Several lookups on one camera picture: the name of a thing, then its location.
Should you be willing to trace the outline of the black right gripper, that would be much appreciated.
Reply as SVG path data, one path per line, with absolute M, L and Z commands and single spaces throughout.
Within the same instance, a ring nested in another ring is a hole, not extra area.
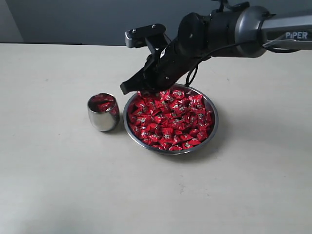
M 143 69 L 136 72 L 121 85 L 124 95 L 140 91 L 142 96 L 155 95 L 169 89 L 199 61 L 199 56 L 184 54 L 178 39 L 174 39 L 161 52 L 146 61 Z

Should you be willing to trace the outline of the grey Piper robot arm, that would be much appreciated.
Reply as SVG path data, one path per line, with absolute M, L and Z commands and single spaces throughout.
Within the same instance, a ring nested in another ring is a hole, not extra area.
M 120 85 L 123 94 L 156 93 L 171 88 L 182 76 L 193 82 L 201 62 L 213 57 L 258 58 L 266 51 L 280 54 L 312 48 L 312 12 L 283 15 L 246 2 L 220 2 L 209 15 L 187 14 L 177 36 L 168 39 L 162 24 L 125 33 L 128 48 L 148 47 L 144 66 Z

